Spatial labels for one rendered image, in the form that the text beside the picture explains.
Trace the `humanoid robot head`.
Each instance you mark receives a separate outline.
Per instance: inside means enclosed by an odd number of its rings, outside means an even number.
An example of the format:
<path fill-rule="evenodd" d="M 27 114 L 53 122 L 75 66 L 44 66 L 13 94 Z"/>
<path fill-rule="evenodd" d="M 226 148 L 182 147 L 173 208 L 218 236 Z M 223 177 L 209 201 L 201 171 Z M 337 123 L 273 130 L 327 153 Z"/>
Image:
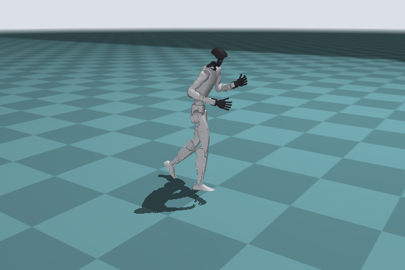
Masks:
<path fill-rule="evenodd" d="M 216 61 L 212 61 L 210 64 L 208 64 L 208 65 L 206 65 L 206 67 L 214 67 L 214 69 L 212 69 L 212 70 L 214 70 L 214 71 L 216 71 L 216 66 L 217 67 L 219 67 L 219 66 L 221 66 L 221 64 L 222 64 L 222 62 L 223 62 L 223 59 L 225 58 L 225 57 L 227 57 L 228 55 L 227 55 L 227 53 L 222 49 L 222 48 L 219 48 L 219 47 L 216 47 L 216 48 L 214 48 L 212 51 L 211 51 L 211 53 L 212 53 L 212 55 L 214 55 L 215 56 L 215 58 L 217 58 L 218 60 L 217 60 L 217 62 Z"/>

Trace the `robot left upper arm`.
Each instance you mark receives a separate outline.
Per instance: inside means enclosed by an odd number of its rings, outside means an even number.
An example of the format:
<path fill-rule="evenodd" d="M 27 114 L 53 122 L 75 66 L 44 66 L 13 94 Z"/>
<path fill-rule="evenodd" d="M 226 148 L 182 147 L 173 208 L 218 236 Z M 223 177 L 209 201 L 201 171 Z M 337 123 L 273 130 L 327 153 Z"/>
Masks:
<path fill-rule="evenodd" d="M 222 84 L 220 83 L 221 82 L 221 67 L 218 67 L 219 68 L 219 76 L 218 76 L 218 79 L 217 79 L 217 82 L 215 83 L 215 91 L 217 91 L 217 92 L 221 92 L 222 90 L 221 90 L 221 86 L 222 86 Z"/>

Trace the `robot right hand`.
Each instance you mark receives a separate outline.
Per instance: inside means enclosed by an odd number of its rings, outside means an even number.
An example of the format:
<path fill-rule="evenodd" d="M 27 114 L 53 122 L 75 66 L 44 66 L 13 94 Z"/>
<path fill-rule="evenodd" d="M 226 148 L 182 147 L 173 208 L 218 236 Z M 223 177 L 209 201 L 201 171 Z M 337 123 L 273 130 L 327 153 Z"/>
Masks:
<path fill-rule="evenodd" d="M 229 109 L 227 109 L 227 108 L 231 108 L 231 107 L 228 107 L 228 106 L 231 106 L 232 104 L 226 104 L 226 103 L 232 103 L 232 101 L 231 102 L 228 102 L 228 101 L 225 101 L 225 100 L 227 100 L 227 99 L 229 99 L 229 97 L 227 97 L 227 98 L 225 98 L 225 99 L 220 99 L 219 101 L 217 100 L 217 99 L 214 99 L 214 98 L 211 98 L 212 100 L 215 100 L 216 102 L 215 102 L 215 105 L 212 105 L 212 106 L 218 106 L 219 108 L 221 108 L 221 109 L 225 109 L 225 110 L 229 110 Z M 210 104 L 211 105 L 211 104 Z M 227 105 L 227 106 L 226 106 Z M 227 107 L 227 108 L 224 108 L 224 107 Z"/>

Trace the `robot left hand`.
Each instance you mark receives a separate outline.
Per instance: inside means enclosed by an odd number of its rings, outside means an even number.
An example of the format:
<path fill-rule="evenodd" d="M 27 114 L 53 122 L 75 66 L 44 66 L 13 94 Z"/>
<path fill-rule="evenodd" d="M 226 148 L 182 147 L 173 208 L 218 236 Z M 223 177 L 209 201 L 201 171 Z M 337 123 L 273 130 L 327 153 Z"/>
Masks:
<path fill-rule="evenodd" d="M 233 89 L 235 89 L 235 88 L 237 88 L 238 86 L 244 86 L 244 85 L 247 85 L 247 78 L 246 78 L 246 76 L 244 75 L 244 77 L 242 77 L 241 78 L 241 76 L 242 76 L 242 74 L 240 74 L 240 77 L 239 77 L 239 79 L 237 79 L 237 81 L 234 81 L 234 85 L 235 85 L 235 87 L 233 87 Z M 245 79 L 244 79 L 245 78 Z M 245 81 L 244 81 L 245 80 Z M 233 83 L 233 82 L 232 82 Z"/>

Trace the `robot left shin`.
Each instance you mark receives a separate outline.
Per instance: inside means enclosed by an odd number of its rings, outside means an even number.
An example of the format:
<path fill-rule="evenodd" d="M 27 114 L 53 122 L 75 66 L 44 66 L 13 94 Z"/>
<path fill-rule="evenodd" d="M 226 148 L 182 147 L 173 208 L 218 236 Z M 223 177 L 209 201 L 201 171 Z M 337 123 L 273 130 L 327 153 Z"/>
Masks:
<path fill-rule="evenodd" d="M 174 167 L 174 165 L 178 164 L 179 162 L 183 161 L 185 158 L 187 158 L 188 156 L 190 156 L 194 151 L 194 150 L 189 150 L 187 148 L 187 146 L 183 146 L 180 151 L 178 152 L 177 156 L 174 158 L 174 160 L 170 163 L 171 167 Z"/>

